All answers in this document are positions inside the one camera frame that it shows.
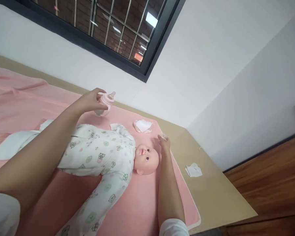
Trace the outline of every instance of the table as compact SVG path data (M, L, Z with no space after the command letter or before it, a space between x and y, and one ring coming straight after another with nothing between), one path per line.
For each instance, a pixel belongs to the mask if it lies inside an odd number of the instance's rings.
M0 67L29 77L44 79L51 85L78 94L88 91L3 56L0 56ZM119 102L114 102L114 106L156 120L162 131L170 137L171 151L201 216L201 224L191 229L189 234L203 232L257 215L185 128ZM193 162L201 168L203 176L197 178L188 176L185 166Z

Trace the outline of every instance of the pink baby bottle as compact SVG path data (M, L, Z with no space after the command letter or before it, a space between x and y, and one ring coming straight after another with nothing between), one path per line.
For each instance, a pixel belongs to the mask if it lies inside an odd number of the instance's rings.
M95 114L97 116L105 116L107 115L107 113L110 111L110 108L114 102L114 96L115 96L115 92L112 92L111 94L106 94L104 93L101 98L99 99L99 102L105 106L108 107L108 110L95 110Z

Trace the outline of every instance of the black window frame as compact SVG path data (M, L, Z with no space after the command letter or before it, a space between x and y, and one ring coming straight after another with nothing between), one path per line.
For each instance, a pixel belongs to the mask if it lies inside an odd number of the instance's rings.
M0 0L0 4L146 83L185 1L165 1L140 66L30 0Z

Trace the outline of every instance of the hand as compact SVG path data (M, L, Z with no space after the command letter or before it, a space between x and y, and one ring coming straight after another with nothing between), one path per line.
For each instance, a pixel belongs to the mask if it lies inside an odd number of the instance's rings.
M161 145L161 154L163 156L163 153L170 153L170 139L167 137L166 140L163 139L160 135L157 136L158 139L160 140L160 145Z
M83 94L71 106L73 106L81 114L93 110L108 110L107 106L98 102L102 96L102 94L98 94L99 92L106 93L104 90L96 88Z

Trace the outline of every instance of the pink towel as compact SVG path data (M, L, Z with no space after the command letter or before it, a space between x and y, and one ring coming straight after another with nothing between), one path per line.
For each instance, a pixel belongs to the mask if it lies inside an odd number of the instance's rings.
M55 119L79 97L78 94L51 86L42 79L0 68L0 135L31 130L43 118ZM143 118L153 123L151 133L135 131L133 121ZM88 112L78 123L104 129L109 129L111 123L122 123L137 144L152 145L160 153L157 135L162 134L162 131L155 120L112 107L106 117L98 118L93 112ZM174 170L184 205L186 225L191 229L200 224L200 215L175 161ZM159 174L160 165L151 175L139 176L134 173L129 187L109 211L97 235L158 235ZM77 177L56 170L40 198L22 216L17 235L55 235L99 181L100 177Z

